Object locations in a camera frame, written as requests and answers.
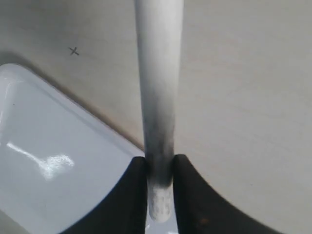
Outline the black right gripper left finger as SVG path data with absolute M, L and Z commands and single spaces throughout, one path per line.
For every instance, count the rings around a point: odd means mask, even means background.
M 66 234 L 144 234 L 147 217 L 147 166 L 132 158 L 109 194 Z

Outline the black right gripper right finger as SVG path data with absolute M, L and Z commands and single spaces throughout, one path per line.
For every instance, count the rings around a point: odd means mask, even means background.
M 185 155 L 173 160 L 174 203 L 181 234 L 265 234 L 267 227 L 220 196 Z

